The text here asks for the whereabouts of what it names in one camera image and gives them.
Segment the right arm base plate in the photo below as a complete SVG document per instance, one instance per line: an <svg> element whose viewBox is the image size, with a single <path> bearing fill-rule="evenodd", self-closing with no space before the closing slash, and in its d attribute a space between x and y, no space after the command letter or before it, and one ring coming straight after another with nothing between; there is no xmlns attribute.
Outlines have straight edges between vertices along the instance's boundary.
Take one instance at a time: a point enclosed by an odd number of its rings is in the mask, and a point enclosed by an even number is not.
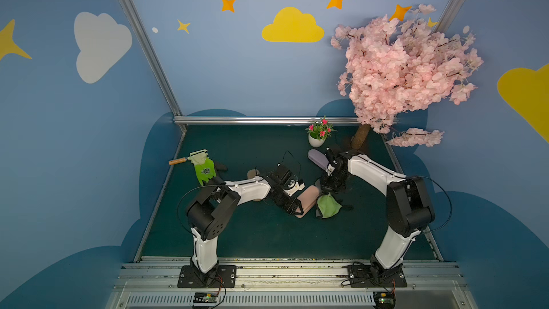
<svg viewBox="0 0 549 309"><path fill-rule="evenodd" d="M406 288L403 265L383 269L378 264L354 262L348 265L348 283L352 288Z"/></svg>

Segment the grey green microfibre cloth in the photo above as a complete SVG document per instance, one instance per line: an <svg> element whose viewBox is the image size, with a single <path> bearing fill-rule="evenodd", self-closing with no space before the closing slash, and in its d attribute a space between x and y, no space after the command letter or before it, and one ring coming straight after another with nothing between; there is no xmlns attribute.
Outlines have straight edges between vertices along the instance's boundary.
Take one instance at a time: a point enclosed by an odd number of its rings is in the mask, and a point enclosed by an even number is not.
<svg viewBox="0 0 549 309"><path fill-rule="evenodd" d="M341 204L330 193L323 194L317 198L315 217L317 219L328 219L336 216L342 210L351 211L354 210L354 207L351 205Z"/></svg>

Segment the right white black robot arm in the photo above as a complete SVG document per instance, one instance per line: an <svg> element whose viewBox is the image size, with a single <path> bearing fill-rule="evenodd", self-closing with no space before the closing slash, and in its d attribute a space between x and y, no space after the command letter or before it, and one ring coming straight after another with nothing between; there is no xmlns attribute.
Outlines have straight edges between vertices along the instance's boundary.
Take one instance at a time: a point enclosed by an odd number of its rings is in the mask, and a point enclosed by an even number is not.
<svg viewBox="0 0 549 309"><path fill-rule="evenodd" d="M397 272L416 237L435 220L425 178L390 170L356 150L310 150L307 156L325 172L320 180L323 190L340 193L348 177L354 176L385 196L387 233L371 259L370 270L377 277Z"/></svg>

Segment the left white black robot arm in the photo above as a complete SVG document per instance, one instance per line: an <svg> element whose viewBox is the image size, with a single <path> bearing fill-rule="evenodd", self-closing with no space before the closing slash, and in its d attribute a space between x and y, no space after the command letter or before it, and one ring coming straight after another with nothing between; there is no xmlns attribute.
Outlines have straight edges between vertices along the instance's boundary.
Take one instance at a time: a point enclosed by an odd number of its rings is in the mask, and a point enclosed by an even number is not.
<svg viewBox="0 0 549 309"><path fill-rule="evenodd" d="M200 274L211 276L219 264L217 238L239 205L270 199L286 213L301 215L304 208L298 197L304 189L304 181L282 164L270 173L256 174L247 180L213 177L186 210L193 236L191 265Z"/></svg>

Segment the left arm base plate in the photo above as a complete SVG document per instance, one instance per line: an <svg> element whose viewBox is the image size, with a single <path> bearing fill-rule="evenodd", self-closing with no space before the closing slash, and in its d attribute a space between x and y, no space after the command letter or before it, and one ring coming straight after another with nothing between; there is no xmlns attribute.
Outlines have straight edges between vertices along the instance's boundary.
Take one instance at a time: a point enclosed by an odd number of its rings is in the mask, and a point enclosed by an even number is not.
<svg viewBox="0 0 549 309"><path fill-rule="evenodd" d="M178 288L234 288L237 266L214 266L202 273L194 264L183 266L177 281Z"/></svg>

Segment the pink eyeglass case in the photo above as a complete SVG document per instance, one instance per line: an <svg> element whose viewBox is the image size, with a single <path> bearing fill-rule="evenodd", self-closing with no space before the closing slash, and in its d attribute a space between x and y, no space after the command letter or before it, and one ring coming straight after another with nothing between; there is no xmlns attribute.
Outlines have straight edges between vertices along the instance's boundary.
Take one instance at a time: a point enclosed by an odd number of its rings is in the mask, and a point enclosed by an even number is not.
<svg viewBox="0 0 549 309"><path fill-rule="evenodd" d="M311 185L301 195L297 197L300 201L300 207L295 211L295 217L302 218L315 206L318 197L320 197L320 190L318 187Z"/></svg>

